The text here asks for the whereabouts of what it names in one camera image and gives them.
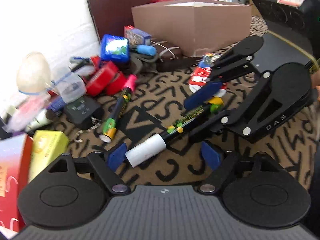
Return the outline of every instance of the white tube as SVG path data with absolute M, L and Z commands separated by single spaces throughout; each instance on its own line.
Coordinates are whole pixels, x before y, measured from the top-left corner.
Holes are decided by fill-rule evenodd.
M 126 152 L 125 156 L 127 157 L 131 166 L 135 167 L 147 159 L 150 159 L 152 156 L 157 155 L 166 148 L 167 146 L 165 145 L 162 137 L 159 134 L 155 134 L 145 140 L 143 143 L 140 143 L 130 151 Z

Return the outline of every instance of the yellow package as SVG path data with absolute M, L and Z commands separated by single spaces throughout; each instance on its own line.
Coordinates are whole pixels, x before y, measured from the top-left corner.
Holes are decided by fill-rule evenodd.
M 33 136 L 28 182 L 67 150 L 68 137 L 60 131 L 37 130 Z

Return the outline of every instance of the red box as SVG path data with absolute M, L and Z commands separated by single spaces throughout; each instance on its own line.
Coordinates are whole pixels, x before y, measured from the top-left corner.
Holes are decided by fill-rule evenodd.
M 0 141 L 0 225 L 16 232 L 25 226 L 17 200 L 28 183 L 31 151 L 27 134 Z

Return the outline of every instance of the marker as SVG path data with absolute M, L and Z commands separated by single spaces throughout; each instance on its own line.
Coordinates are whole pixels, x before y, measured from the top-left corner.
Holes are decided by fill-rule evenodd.
M 190 132 L 193 128 L 203 123 L 210 114 L 216 114 L 221 106 L 223 106 L 222 99 L 213 97 L 208 104 L 197 107 L 183 119 L 179 119 L 170 125 L 166 131 L 151 136 L 143 143 L 129 150 L 125 155 L 131 166 L 135 167 L 165 150 L 167 143 L 183 133 Z
M 106 142 L 110 143 L 112 142 L 113 138 L 115 137 L 116 134 L 116 124 L 120 120 L 122 114 L 124 113 L 127 104 L 131 98 L 131 95 L 135 89 L 135 81 L 137 80 L 137 76 L 135 75 L 130 75 L 128 77 L 127 82 L 124 84 L 122 93 L 118 97 L 117 102 L 115 107 L 113 108 L 110 116 L 106 120 L 102 134 L 99 135 L 99 138 Z

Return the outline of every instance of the patterned tablecloth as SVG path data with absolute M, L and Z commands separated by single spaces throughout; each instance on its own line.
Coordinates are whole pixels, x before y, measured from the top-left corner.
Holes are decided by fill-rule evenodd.
M 251 35 L 262 35 L 267 27 L 258 17 L 252 17 Z M 226 52 L 232 46 L 220 50 Z M 68 150 L 74 157 L 84 157 L 94 149 L 108 150 L 120 140 L 128 146 L 144 141 L 150 135 L 163 131 L 186 112 L 183 101 L 191 95 L 188 79 L 192 69 L 172 71 L 152 75 L 148 81 L 137 87 L 127 110 L 118 127 L 116 138 L 111 144 L 99 139 L 102 127 L 91 133 L 83 133 L 82 143 L 71 143 Z M 228 85 L 227 94 L 223 97 L 225 106 L 237 107 L 246 98 L 256 80 L 253 74 L 233 80 Z M 97 101 L 103 105 L 108 116 L 115 105 L 116 96 L 100 96 Z M 60 122 L 52 129 L 61 130 L 70 139 L 78 131 L 62 116 Z M 313 156 L 316 151 L 316 115 L 314 107 L 306 107 L 274 133 L 255 144 L 250 144 L 231 132 L 209 139 L 223 149 L 232 149 L 243 155 L 253 155 L 265 151 L 277 160 L 305 188 L 310 185 L 313 173 Z M 116 171 L 125 183 L 134 187 L 137 184 L 173 185 L 196 184 L 205 179 L 211 169 L 200 155 L 200 144 L 189 144 L 183 136 L 171 144 L 161 154 L 147 160 L 138 167 L 132 168 L 124 162 Z

